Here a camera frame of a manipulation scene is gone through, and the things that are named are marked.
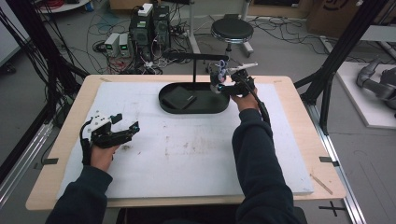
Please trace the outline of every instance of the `person's left hand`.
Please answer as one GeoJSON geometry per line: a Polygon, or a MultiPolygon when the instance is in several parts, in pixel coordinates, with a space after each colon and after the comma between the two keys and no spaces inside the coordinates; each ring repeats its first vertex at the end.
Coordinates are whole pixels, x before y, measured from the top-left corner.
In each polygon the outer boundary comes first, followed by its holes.
{"type": "Polygon", "coordinates": [[[91,166],[107,172],[113,160],[113,154],[119,147],[120,146],[100,148],[93,145],[91,151],[91,166]]]}

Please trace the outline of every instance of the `desktop computer tower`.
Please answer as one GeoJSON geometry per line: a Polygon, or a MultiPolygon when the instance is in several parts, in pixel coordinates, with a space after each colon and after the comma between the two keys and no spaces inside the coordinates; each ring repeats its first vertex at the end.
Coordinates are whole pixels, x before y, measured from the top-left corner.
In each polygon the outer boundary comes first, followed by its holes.
{"type": "Polygon", "coordinates": [[[129,26],[129,33],[132,38],[134,55],[138,62],[152,62],[153,52],[156,48],[154,40],[154,24],[152,12],[147,16],[133,15],[129,26]]]}
{"type": "Polygon", "coordinates": [[[171,47],[169,6],[157,6],[153,9],[152,15],[157,44],[161,49],[171,47]]]}

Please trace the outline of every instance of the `cardboard box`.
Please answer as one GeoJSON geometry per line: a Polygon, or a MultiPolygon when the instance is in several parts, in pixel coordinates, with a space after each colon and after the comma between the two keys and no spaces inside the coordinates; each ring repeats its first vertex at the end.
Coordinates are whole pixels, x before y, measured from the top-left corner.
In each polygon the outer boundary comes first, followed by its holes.
{"type": "Polygon", "coordinates": [[[143,6],[145,3],[151,3],[150,0],[109,0],[111,9],[133,9],[134,7],[143,6]]]}
{"type": "Polygon", "coordinates": [[[306,19],[307,31],[317,35],[340,37],[358,9],[356,1],[317,1],[306,19]]]}

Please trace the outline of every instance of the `white device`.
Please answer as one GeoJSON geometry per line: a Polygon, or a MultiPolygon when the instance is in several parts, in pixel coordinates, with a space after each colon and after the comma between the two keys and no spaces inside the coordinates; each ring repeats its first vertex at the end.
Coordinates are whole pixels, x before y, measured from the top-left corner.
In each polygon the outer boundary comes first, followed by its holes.
{"type": "Polygon", "coordinates": [[[128,34],[120,34],[120,53],[121,57],[129,58],[131,57],[131,41],[129,40],[128,34]]]}
{"type": "Polygon", "coordinates": [[[143,4],[143,9],[137,11],[137,15],[139,16],[148,16],[150,11],[152,10],[152,4],[150,3],[145,3],[143,4]]]}
{"type": "Polygon", "coordinates": [[[120,53],[120,34],[111,34],[105,42],[105,47],[109,57],[117,57],[120,53]]]}

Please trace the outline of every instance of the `stand base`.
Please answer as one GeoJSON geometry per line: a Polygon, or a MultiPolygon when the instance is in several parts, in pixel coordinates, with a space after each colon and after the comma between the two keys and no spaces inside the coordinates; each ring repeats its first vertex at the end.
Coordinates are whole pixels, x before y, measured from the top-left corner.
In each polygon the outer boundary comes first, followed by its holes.
{"type": "Polygon", "coordinates": [[[230,96],[215,94],[210,90],[209,82],[176,82],[164,86],[158,96],[161,108],[171,114],[216,114],[224,111],[230,102],[230,96]],[[189,91],[196,100],[183,109],[168,105],[163,97],[171,94],[176,87],[189,91]]]}

